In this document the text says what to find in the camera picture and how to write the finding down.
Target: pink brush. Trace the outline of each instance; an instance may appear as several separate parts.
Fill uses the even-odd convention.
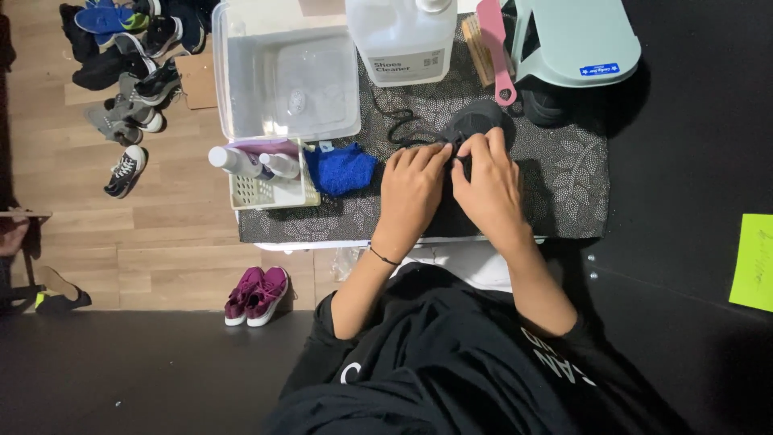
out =
[[[509,106],[516,101],[516,88],[512,85],[510,74],[507,72],[505,52],[502,45],[505,43],[505,23],[502,21],[502,8],[499,0],[482,0],[475,9],[478,13],[478,21],[481,27],[481,39],[491,53],[494,63],[495,89],[494,99],[501,106]],[[510,97],[502,97],[502,91],[510,91]]]

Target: black bracelet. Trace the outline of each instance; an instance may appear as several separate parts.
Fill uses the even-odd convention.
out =
[[[391,261],[389,261],[389,260],[387,259],[387,257],[382,257],[381,255],[379,255],[379,253],[378,253],[378,252],[376,252],[376,251],[373,251],[373,245],[369,246],[369,247],[368,247],[368,249],[370,249],[370,251],[371,251],[373,254],[376,254],[376,257],[380,258],[380,259],[381,259],[381,261],[383,261],[383,262],[387,262],[387,263],[389,263],[389,264],[391,264],[391,265],[400,265],[400,263],[391,262]]]

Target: hand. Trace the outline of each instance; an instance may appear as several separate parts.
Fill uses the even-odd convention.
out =
[[[461,162],[451,170],[454,198],[461,209],[492,245],[505,255],[531,238],[531,228],[521,211],[520,172],[505,151],[502,129],[476,134],[461,145],[458,156],[472,154],[472,183],[465,178]]]
[[[440,204],[443,165],[451,144],[399,149],[386,161],[381,181],[381,217],[371,245],[391,262],[401,262],[427,229]]]
[[[8,207],[9,211],[24,211],[22,208]],[[22,248],[22,240],[29,229],[29,219],[22,216],[0,217],[0,256],[16,255]]]

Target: wooden floor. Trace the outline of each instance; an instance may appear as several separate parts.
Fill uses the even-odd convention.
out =
[[[132,192],[106,195],[124,149],[108,142],[83,110],[117,93],[72,83],[80,64],[60,29],[60,2],[11,0],[17,58],[7,76],[15,195],[23,207],[51,210],[42,255],[87,291],[96,310],[222,310],[245,268],[285,267],[295,294],[283,308],[311,310],[332,292],[334,252],[261,251],[239,242],[227,178],[207,162],[226,143],[217,109],[190,111],[184,98],[163,111],[165,131],[140,144],[150,155]],[[13,283],[27,282],[23,260]]]

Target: green sticky note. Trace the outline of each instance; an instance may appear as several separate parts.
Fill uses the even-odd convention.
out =
[[[744,214],[730,301],[773,312],[773,214]]]

